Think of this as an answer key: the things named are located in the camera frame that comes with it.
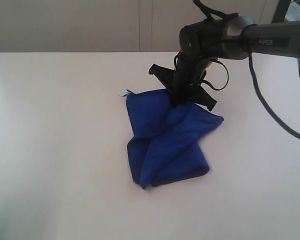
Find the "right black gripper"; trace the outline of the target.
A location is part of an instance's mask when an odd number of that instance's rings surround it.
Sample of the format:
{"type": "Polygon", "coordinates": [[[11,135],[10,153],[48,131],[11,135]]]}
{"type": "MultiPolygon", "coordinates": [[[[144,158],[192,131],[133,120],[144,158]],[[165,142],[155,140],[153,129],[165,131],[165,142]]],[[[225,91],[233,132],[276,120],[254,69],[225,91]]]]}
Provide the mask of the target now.
{"type": "Polygon", "coordinates": [[[189,59],[183,52],[174,58],[174,70],[153,64],[149,75],[154,75],[170,94],[174,105],[196,103],[205,106],[209,112],[216,106],[217,101],[201,86],[207,74],[206,69],[214,59],[189,59]]]}

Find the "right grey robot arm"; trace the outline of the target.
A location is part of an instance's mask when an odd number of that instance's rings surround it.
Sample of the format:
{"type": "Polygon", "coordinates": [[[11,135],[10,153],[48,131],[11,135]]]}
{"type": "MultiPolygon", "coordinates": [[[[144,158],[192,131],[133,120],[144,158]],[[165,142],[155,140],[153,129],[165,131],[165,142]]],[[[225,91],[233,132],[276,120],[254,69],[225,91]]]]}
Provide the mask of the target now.
{"type": "Polygon", "coordinates": [[[297,59],[300,77],[300,21],[257,25],[248,17],[204,20],[179,32],[174,69],[153,64],[149,74],[166,88],[172,102],[196,103],[211,111],[217,101],[201,86],[207,67],[218,59],[244,60],[250,53],[297,59]]]}

